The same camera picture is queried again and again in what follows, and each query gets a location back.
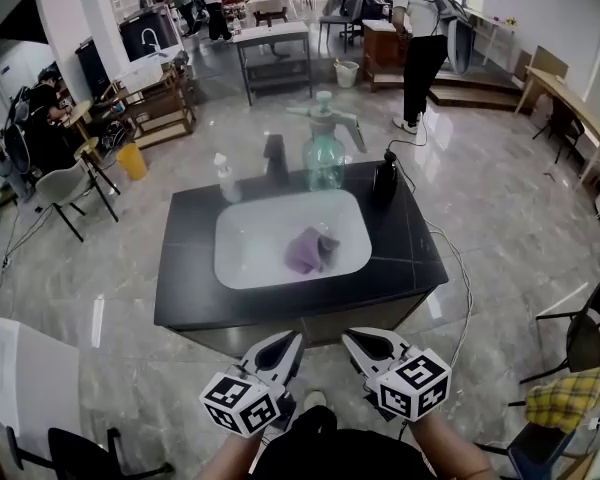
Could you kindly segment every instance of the white cable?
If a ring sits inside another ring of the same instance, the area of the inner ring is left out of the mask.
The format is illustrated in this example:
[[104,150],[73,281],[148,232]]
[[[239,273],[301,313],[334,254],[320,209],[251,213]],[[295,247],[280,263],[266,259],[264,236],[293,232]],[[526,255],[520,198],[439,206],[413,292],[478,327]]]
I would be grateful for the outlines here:
[[467,289],[467,316],[464,324],[464,329],[462,330],[460,340],[458,341],[458,346],[456,347],[456,350],[451,358],[451,367],[453,368],[453,366],[456,364],[456,361],[458,360],[460,348],[462,347],[462,344],[464,343],[464,340],[467,337],[467,330],[469,329],[469,322],[471,321],[471,314],[473,313],[473,292],[471,290],[471,278],[469,277],[469,274],[467,273],[467,270],[464,266],[464,262],[462,261],[462,254],[460,253],[460,250],[453,244],[451,240],[449,240],[444,230],[441,227],[436,226],[432,222],[429,222],[427,219],[424,220],[429,226],[434,228],[434,230],[431,231],[432,234],[441,235],[442,238],[444,238],[449,244],[449,248],[451,249],[453,256],[460,264],[460,270],[462,271],[462,280],[464,281],[464,286]]

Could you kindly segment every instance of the white sink basin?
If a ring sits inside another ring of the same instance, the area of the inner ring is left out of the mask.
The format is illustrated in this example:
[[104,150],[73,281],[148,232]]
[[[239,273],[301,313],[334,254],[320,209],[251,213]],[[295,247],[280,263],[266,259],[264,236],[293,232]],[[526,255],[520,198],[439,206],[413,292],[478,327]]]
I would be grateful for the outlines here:
[[[340,241],[322,272],[300,274],[284,253],[308,227]],[[371,241],[356,198],[344,190],[306,192],[235,204],[216,222],[214,268],[236,290],[351,274],[371,257]]]

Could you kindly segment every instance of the black chair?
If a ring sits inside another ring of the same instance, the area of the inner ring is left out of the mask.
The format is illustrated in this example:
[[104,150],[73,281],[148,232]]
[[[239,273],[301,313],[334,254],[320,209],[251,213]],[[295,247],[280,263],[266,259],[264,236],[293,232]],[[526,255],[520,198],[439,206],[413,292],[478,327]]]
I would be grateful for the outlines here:
[[562,141],[560,142],[560,149],[558,149],[558,156],[556,156],[555,163],[558,163],[560,159],[560,153],[562,153],[562,147],[564,143],[570,143],[569,139],[573,139],[573,144],[569,149],[569,154],[567,155],[567,160],[571,156],[576,149],[576,144],[578,143],[578,139],[584,134],[584,126],[580,122],[580,120],[576,117],[571,110],[560,98],[553,97],[553,112],[551,117],[549,118],[549,122],[533,136],[533,139],[536,140],[536,137],[544,132],[547,128],[549,128],[549,136],[547,139],[551,138],[551,135],[556,134]]
[[506,449],[475,444],[485,452],[508,456],[521,480],[549,480],[553,465],[560,457],[576,458],[565,453],[574,434],[527,423]]
[[318,18],[318,22],[320,23],[318,50],[320,49],[320,43],[322,40],[322,25],[327,26],[327,46],[329,45],[329,32],[331,30],[331,25],[342,25],[344,26],[344,51],[345,53],[347,52],[347,34],[351,33],[351,37],[353,38],[356,25],[362,26],[361,18],[363,4],[364,0],[347,0],[344,3],[345,8],[347,9],[347,16],[333,14],[330,16],[320,16],[320,18]]
[[596,324],[589,316],[591,311],[600,317],[600,283],[580,311],[536,317],[536,320],[571,319],[567,330],[567,357],[556,368],[523,379],[520,384],[547,377],[566,368],[572,372],[581,372],[600,366],[600,323]]
[[115,428],[107,430],[109,451],[100,448],[100,446],[84,437],[57,428],[50,428],[48,436],[51,460],[19,448],[13,429],[7,427],[9,448],[16,466],[24,471],[22,462],[27,461],[43,468],[53,469],[58,480],[116,480],[124,478],[137,480],[175,471],[171,464],[165,462],[162,467],[153,471],[123,475],[120,471],[115,443],[115,438],[120,437],[120,432]]

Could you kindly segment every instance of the black pants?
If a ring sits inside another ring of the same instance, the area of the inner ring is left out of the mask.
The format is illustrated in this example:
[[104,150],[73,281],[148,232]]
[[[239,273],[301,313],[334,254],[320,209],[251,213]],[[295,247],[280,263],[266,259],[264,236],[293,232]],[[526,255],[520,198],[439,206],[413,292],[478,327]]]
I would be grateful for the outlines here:
[[195,24],[195,20],[193,19],[193,1],[189,2],[187,5],[178,7],[178,11],[180,12],[180,14],[182,14],[182,17],[189,26],[189,34],[193,34],[195,32],[193,30]]
[[207,4],[209,11],[209,39],[215,41],[220,36],[224,39],[231,39],[231,32],[227,28],[227,21],[224,19],[222,4]]
[[404,120],[410,125],[424,112],[431,84],[446,58],[445,36],[414,37],[409,42],[404,65]]
[[410,480],[434,480],[415,448],[371,431],[338,430],[335,414],[318,406],[271,441],[253,478],[369,480],[405,475]]

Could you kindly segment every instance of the metal table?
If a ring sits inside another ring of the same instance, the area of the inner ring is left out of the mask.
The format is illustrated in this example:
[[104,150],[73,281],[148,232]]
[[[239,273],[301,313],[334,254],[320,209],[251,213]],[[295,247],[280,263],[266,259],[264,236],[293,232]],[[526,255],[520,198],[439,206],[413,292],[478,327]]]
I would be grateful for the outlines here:
[[[258,63],[247,61],[245,49],[250,46],[275,45],[288,41],[302,41],[306,58],[289,58],[285,60],[277,59],[271,63]],[[242,30],[236,36],[233,36],[233,42],[238,50],[240,59],[240,69],[244,79],[249,105],[251,101],[251,92],[256,89],[273,87],[277,85],[287,85],[302,83],[309,86],[309,94],[313,96],[313,87],[311,80],[311,51],[309,49],[309,29],[301,21],[290,23],[280,23],[271,27],[254,27]],[[301,71],[296,68],[298,63],[304,64]]]

